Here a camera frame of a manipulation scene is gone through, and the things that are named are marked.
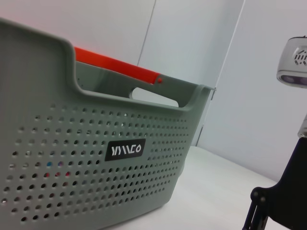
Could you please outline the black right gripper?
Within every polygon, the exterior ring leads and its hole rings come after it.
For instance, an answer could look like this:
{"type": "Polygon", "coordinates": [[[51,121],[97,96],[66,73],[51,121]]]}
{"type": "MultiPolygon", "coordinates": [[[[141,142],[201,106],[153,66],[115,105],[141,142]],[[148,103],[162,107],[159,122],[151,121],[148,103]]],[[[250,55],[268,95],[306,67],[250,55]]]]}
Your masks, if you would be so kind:
{"type": "Polygon", "coordinates": [[[268,218],[290,230],[307,228],[307,139],[300,138],[279,180],[252,190],[242,230],[264,230],[268,218]]]}

